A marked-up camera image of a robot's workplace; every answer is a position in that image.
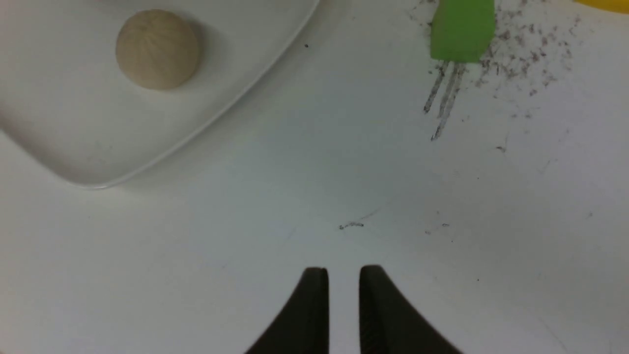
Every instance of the white tabletop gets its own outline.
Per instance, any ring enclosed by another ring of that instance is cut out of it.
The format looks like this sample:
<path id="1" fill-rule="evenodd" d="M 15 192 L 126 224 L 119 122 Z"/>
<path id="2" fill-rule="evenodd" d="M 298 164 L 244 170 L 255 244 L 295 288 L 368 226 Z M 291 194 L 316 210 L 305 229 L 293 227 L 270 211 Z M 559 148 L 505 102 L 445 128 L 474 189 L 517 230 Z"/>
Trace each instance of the white tabletop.
<path id="1" fill-rule="evenodd" d="M 629 16 L 520 1 L 434 141 L 430 0 L 322 1 L 235 109 L 112 189 L 0 137 L 0 351 L 240 353 L 324 266 L 331 353 L 358 353 L 378 263 L 466 353 L 629 353 Z"/>

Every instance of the green block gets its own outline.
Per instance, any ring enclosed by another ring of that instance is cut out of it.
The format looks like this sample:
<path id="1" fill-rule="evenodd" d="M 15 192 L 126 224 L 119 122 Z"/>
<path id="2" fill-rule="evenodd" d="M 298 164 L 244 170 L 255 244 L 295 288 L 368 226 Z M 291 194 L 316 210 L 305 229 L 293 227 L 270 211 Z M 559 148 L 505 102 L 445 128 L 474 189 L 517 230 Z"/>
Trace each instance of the green block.
<path id="1" fill-rule="evenodd" d="M 495 31 L 494 0 L 440 0 L 432 23 L 430 56 L 478 62 Z"/>

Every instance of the dirt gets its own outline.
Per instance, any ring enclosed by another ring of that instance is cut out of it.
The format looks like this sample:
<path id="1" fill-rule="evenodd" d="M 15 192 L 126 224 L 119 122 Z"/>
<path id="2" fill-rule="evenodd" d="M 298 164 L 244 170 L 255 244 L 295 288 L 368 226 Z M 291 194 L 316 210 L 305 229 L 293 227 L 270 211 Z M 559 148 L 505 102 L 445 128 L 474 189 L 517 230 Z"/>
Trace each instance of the dirt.
<path id="1" fill-rule="evenodd" d="M 497 35 L 481 59 L 479 76 L 472 79 L 475 87 L 492 89 L 502 100 L 520 91 L 532 97 L 572 70 L 572 52 L 581 43 L 576 37 L 583 20 L 576 15 L 569 21 L 552 21 L 554 13 L 548 6 L 556 1 L 497 3 Z"/>

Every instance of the beige round ball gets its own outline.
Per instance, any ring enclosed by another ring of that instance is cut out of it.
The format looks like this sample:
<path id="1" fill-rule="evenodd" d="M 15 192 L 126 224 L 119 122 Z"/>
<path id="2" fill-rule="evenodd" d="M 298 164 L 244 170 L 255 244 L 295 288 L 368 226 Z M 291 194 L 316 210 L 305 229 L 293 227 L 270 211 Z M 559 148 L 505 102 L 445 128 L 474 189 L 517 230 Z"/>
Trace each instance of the beige round ball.
<path id="1" fill-rule="evenodd" d="M 172 89 L 187 81 L 199 62 L 199 42 L 174 13 L 141 11 L 123 25 L 116 41 L 122 72 L 147 89 Z"/>

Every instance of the scratch mark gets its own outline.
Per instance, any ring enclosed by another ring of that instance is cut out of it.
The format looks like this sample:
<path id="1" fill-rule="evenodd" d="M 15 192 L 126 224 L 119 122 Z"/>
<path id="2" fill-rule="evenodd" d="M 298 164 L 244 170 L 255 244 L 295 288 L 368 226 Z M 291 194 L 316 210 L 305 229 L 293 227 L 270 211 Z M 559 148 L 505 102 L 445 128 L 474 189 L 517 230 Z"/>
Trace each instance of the scratch mark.
<path id="1" fill-rule="evenodd" d="M 284 245 L 288 243 L 288 241 L 290 241 L 293 236 L 295 236 L 296 232 L 297 232 L 297 227 L 293 227 L 291 231 L 288 233 L 288 235 L 286 236 L 286 238 L 282 241 L 282 244 L 280 244 L 278 248 L 284 247 Z"/>
<path id="2" fill-rule="evenodd" d="M 507 152 L 507 143 L 509 142 L 509 134 L 511 132 L 507 132 L 506 137 L 504 137 L 504 144 L 502 146 L 496 146 L 496 149 L 500 150 L 503 152 L 503 154 L 506 154 Z"/>
<path id="3" fill-rule="evenodd" d="M 374 216 L 375 214 L 378 214 L 378 212 L 380 212 L 381 208 L 375 209 L 374 211 L 372 211 L 371 213 L 361 217 L 359 220 L 365 220 L 365 219 L 369 219 L 370 217 Z"/>
<path id="4" fill-rule="evenodd" d="M 352 222 L 349 222 L 348 224 L 338 226 L 338 229 L 339 230 L 343 230 L 343 229 L 346 229 L 346 228 L 352 227 L 352 226 L 363 227 L 363 226 L 365 226 L 365 224 L 363 224 L 361 222 L 352 221 Z"/>
<path id="5" fill-rule="evenodd" d="M 443 128 L 445 128 L 445 124 L 448 122 L 450 112 L 452 111 L 452 107 L 454 107 L 454 101 L 457 99 L 457 93 L 459 93 L 461 82 L 463 81 L 463 73 L 465 73 L 465 64 L 455 64 L 454 71 L 450 76 L 450 81 L 448 82 L 448 86 L 445 94 L 443 95 L 439 109 L 439 118 L 441 119 L 441 122 L 439 122 L 437 131 L 435 131 L 435 135 L 430 138 L 430 141 L 439 139 L 441 133 L 443 132 Z"/>
<path id="6" fill-rule="evenodd" d="M 544 322 L 544 320 L 541 317 L 537 317 L 537 320 L 541 322 L 541 324 L 543 324 L 544 328 L 546 328 L 546 331 L 548 331 L 548 333 L 555 338 L 555 341 L 557 343 L 559 343 L 559 345 L 561 346 L 561 348 L 564 350 L 564 352 L 566 353 L 570 353 L 570 351 L 568 350 L 568 347 L 565 346 L 564 342 L 562 340 L 559 339 L 559 337 L 555 334 L 555 332 L 553 332 L 553 330 L 548 326 L 548 324 L 546 324 L 546 322 Z"/>
<path id="7" fill-rule="evenodd" d="M 538 168 L 538 169 L 537 169 L 537 172 L 539 172 L 540 174 L 544 174 L 544 173 L 546 173 L 546 170 L 548 169 L 548 167 L 549 167 L 549 166 L 550 166 L 550 160 L 548 160 L 548 161 L 546 162 L 546 164 L 544 165 L 544 167 L 542 167 L 542 168 Z"/>
<path id="8" fill-rule="evenodd" d="M 428 113 L 430 111 L 430 108 L 432 107 L 432 103 L 435 101 L 435 97 L 437 97 L 437 93 L 439 92 L 439 88 L 441 87 L 441 83 L 443 82 L 443 78 L 445 77 L 445 71 L 448 69 L 448 65 L 450 65 L 450 62 L 445 61 L 439 67 L 439 76 L 437 76 L 437 79 L 435 80 L 435 84 L 433 85 L 433 88 L 430 90 L 430 95 L 428 96 L 428 100 L 426 101 L 426 104 L 424 105 L 424 113 Z"/>

